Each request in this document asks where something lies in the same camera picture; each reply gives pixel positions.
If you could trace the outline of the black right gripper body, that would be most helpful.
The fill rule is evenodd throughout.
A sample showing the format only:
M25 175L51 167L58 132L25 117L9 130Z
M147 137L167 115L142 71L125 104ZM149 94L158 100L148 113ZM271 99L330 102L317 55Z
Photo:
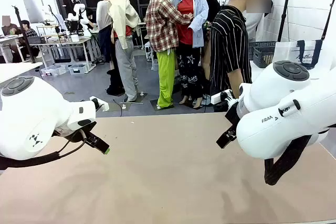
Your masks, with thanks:
M237 113L237 106L238 106L239 102L235 101L232 102L230 105L228 105L228 110L225 114L226 119L229 120L229 122L232 124L232 129L235 130L239 121L240 121L240 117L238 116Z

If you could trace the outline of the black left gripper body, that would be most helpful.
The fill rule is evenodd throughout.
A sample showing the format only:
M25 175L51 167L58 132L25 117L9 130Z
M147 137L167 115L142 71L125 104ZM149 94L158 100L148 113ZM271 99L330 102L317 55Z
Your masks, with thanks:
M96 124L96 122L91 122L90 124L87 124L75 131L65 130L59 127L54 130L54 136L64 137L72 143L78 143L84 141L84 139L89 141L93 137L91 130L95 127Z

